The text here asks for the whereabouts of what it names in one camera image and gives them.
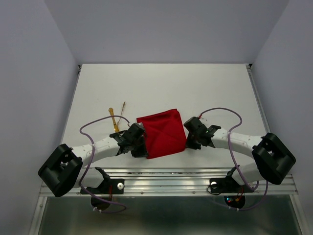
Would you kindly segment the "red cloth napkin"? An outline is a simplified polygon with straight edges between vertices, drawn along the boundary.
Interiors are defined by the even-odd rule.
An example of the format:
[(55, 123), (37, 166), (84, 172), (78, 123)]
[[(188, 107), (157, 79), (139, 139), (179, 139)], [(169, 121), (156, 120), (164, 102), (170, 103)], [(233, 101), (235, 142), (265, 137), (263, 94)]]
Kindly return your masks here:
[(147, 159), (159, 158), (185, 150), (186, 135), (180, 113), (171, 109), (136, 119), (145, 129)]

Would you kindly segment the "gold knife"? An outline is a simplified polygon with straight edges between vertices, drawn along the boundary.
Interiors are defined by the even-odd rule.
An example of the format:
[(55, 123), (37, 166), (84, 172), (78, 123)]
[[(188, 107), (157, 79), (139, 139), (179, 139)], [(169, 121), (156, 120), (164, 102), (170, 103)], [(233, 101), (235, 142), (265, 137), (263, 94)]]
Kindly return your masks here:
[(116, 120), (115, 120), (114, 110), (113, 110), (112, 107), (110, 107), (110, 108), (108, 109), (108, 111), (109, 111), (109, 114), (110, 114), (110, 116), (111, 116), (111, 118), (112, 118), (114, 131), (115, 131), (116, 133), (118, 133), (120, 130), (119, 130), (118, 124), (117, 124), (117, 122), (116, 122)]

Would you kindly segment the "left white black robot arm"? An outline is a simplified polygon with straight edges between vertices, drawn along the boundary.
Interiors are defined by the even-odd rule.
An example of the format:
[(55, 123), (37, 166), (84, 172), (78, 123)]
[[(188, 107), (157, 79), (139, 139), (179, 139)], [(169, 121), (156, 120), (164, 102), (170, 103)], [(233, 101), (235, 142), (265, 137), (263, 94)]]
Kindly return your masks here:
[(135, 158), (147, 157), (145, 135), (143, 125), (134, 123), (128, 130), (110, 134), (95, 143), (76, 147), (61, 144), (40, 167), (38, 175), (54, 196), (61, 197), (79, 187), (82, 168), (88, 164), (128, 152)]

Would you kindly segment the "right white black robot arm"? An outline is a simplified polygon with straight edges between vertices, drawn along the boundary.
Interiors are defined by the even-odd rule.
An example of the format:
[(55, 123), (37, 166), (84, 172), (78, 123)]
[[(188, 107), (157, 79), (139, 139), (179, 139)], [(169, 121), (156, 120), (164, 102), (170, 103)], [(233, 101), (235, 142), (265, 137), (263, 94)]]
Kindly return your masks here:
[(217, 125), (206, 127), (198, 117), (190, 118), (184, 127), (188, 131), (186, 148), (228, 149), (230, 153), (240, 153), (254, 160), (251, 164), (234, 166), (224, 178), (210, 179), (213, 194), (235, 193), (240, 188), (253, 192), (251, 184), (262, 180), (279, 185), (296, 162), (294, 155), (273, 133), (263, 137), (230, 133)]

